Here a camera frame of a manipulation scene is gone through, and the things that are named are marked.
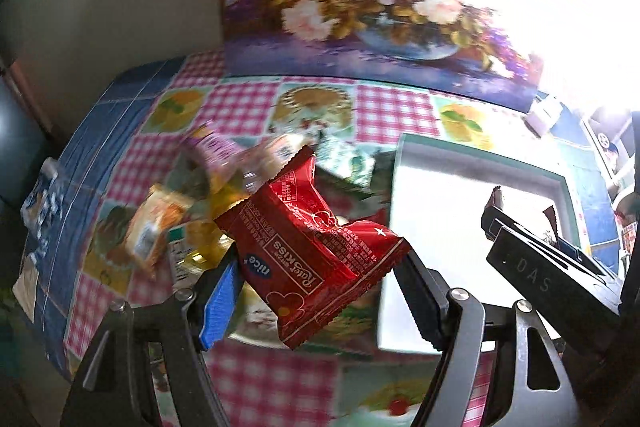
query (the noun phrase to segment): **candy wrapper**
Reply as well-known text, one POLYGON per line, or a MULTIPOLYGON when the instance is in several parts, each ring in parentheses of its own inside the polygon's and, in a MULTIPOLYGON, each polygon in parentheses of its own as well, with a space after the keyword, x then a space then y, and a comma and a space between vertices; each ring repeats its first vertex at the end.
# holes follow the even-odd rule
POLYGON ((38 240, 36 251, 31 252, 35 264, 46 255, 49 232, 56 220, 62 219, 65 184, 61 171, 60 164, 53 158, 44 160, 36 185, 20 208, 22 222, 38 240))
POLYGON ((234 157, 244 150, 233 140, 218 134, 211 121, 185 136, 182 147, 207 171, 211 192, 218 192, 229 181, 236 170, 234 157))
POLYGON ((218 192, 211 191, 210 216, 216 219, 238 201, 254 194, 293 158, 303 146, 299 134, 269 138, 234 157, 234 173, 218 192))
POLYGON ((148 274, 153 274, 154 265, 164 252, 164 232, 180 223, 192 204, 191 198, 170 192, 161 185, 152 185, 149 189, 124 238, 127 253, 148 274))
POLYGON ((193 286, 202 272, 218 266, 232 243, 214 222, 205 219, 169 229, 166 240, 174 290, 193 286))
POLYGON ((313 185, 315 156, 303 147, 278 177, 216 223, 235 239, 247 282, 278 316, 294 349, 378 283, 411 247, 386 227, 345 227, 313 185))
MULTIPOLYGON (((373 355, 376 351, 376 318, 380 284, 349 303, 337 317, 300 348, 355 355, 373 355)), ((228 331, 230 339, 253 346, 284 349, 278 336, 278 316, 247 283, 228 331)))

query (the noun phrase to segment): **table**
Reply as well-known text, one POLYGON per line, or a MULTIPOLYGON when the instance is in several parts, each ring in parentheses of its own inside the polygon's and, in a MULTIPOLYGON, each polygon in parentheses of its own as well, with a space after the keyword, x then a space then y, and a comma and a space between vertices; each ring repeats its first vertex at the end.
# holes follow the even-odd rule
MULTIPOLYGON (((63 152, 60 161, 70 177, 65 219, 41 267, 34 325, 44 333, 50 360, 67 376, 78 367, 113 298, 149 305, 171 293, 166 260, 152 281, 133 266, 106 259, 100 245, 109 237, 101 231, 112 221, 123 226, 123 216, 142 203, 148 187, 165 181, 172 171, 180 136, 207 120, 244 145, 270 132, 318 124, 373 152, 392 150, 404 132, 455 139, 443 126, 440 111, 451 103, 468 105, 492 122, 495 152, 572 173, 583 247, 588 250, 595 243, 594 252, 607 254, 614 247, 617 235, 607 228, 602 192, 592 183, 591 151, 571 116, 561 118, 558 139, 537 140, 524 129, 520 113, 425 89, 352 78, 223 74, 220 52, 127 71, 103 94, 63 152), (295 110, 283 103, 292 92, 299 97, 295 110), (319 110, 312 101, 319 93, 348 103, 328 103, 319 110), (169 99, 182 110, 169 112, 168 105, 175 105, 165 103, 169 99), (501 128, 517 131, 517 147, 513 139, 500 137, 501 128), (587 203, 584 211, 580 202, 587 203)), ((490 357, 482 360, 467 427, 479 424, 490 364, 490 357)), ((326 425, 338 415, 334 400, 341 365, 335 357, 310 358, 225 341, 208 354, 207 365, 236 427, 326 425)), ((166 404, 161 407, 170 422, 170 410, 166 404)))

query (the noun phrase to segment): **checkered tablecloth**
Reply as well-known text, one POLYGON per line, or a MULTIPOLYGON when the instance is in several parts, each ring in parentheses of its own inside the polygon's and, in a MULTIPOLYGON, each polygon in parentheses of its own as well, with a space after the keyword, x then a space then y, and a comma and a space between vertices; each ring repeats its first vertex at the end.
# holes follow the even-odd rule
POLYGON ((396 144, 404 132, 439 136, 426 91, 363 84, 356 91, 356 141, 396 144))
MULTIPOLYGON (((220 54, 188 58, 166 92, 199 89, 205 93, 202 105, 193 120, 178 131, 149 132, 143 123, 113 169, 106 200, 132 207, 142 203, 148 188, 162 182, 171 171, 181 135, 204 121, 213 120, 220 133, 230 137, 259 139, 267 133, 274 102, 283 84, 344 86, 354 108, 351 137, 354 142, 388 146, 395 144, 404 132, 432 137, 440 137, 442 133, 432 93, 427 90, 346 78, 222 79, 222 71, 220 54)), ((149 115, 156 110, 161 97, 162 94, 149 115)), ((163 260, 155 280, 134 270, 126 295, 122 296, 134 305, 149 305, 170 295, 171 287, 168 261, 163 260)), ((65 335, 70 355, 78 359, 84 355, 109 302, 116 296, 108 286, 86 273, 79 273, 65 335)), ((223 341, 207 353, 206 360, 212 382, 234 427, 325 426, 334 418, 340 370, 340 362, 335 357, 223 341)), ((465 427, 479 425, 491 367, 491 357, 483 356, 465 427)))
POLYGON ((622 229, 622 248, 624 248, 628 253, 632 253, 634 251, 637 231, 637 221, 635 223, 631 223, 631 225, 626 225, 626 227, 622 229))

